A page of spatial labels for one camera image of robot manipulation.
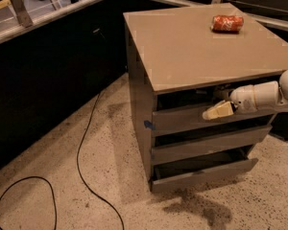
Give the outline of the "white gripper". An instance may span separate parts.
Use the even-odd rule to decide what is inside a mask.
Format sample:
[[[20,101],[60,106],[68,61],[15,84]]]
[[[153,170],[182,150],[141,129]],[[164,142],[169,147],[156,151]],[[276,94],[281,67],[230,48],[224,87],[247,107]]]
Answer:
[[[215,98],[225,101],[220,101],[204,111],[204,120],[231,116],[234,114],[235,107],[240,113],[251,113],[257,110],[253,85],[241,86],[233,91],[228,88],[215,89],[213,95]]]

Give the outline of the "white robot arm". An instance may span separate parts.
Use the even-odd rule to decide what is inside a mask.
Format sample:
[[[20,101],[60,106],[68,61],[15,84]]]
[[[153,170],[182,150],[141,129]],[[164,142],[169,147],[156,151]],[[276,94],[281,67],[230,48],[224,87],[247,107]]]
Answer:
[[[254,113],[262,109],[288,112],[288,70],[279,81],[239,86],[235,89],[219,88],[214,96],[221,99],[203,112],[205,120],[214,120],[235,113]]]

